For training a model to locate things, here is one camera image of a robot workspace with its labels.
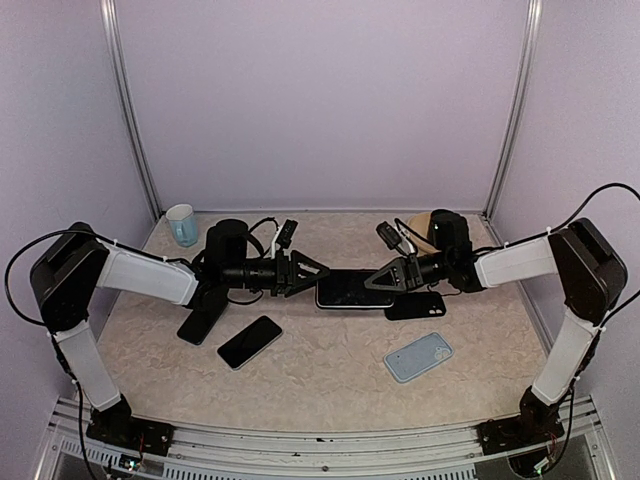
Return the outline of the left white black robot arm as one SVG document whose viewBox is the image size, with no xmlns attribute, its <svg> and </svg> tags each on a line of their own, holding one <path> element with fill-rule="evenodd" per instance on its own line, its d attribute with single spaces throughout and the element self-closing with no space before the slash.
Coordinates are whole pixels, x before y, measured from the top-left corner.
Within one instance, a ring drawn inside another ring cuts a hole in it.
<svg viewBox="0 0 640 480">
<path fill-rule="evenodd" d="M 200 345 L 228 306 L 230 290 L 291 297 L 329 275 L 328 267 L 289 248 L 296 227 L 286 221 L 264 249 L 246 222 L 224 219 L 208 229 L 204 249 L 191 261 L 119 246 L 84 222 L 60 232 L 31 268 L 30 284 L 62 366 L 91 405 L 84 430 L 90 439 L 165 456 L 174 434 L 171 424 L 133 416 L 111 378 L 89 324 L 95 291 L 131 292 L 187 308 L 177 335 Z"/>
</svg>

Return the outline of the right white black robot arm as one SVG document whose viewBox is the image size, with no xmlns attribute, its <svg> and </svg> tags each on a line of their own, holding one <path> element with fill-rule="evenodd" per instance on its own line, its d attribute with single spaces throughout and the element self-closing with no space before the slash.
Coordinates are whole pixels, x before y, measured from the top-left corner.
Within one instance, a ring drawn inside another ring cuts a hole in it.
<svg viewBox="0 0 640 480">
<path fill-rule="evenodd" d="M 439 209 L 429 215 L 426 254 L 405 252 L 371 274 L 371 290 L 405 294 L 442 281 L 463 294 L 552 278 L 561 289 L 560 329 L 546 361 L 519 401 L 517 414 L 478 425 L 484 454 L 521 449 L 565 434 L 560 407 L 579 375 L 628 281 L 618 253 L 587 218 L 497 247 L 474 247 L 467 219 Z"/>
</svg>

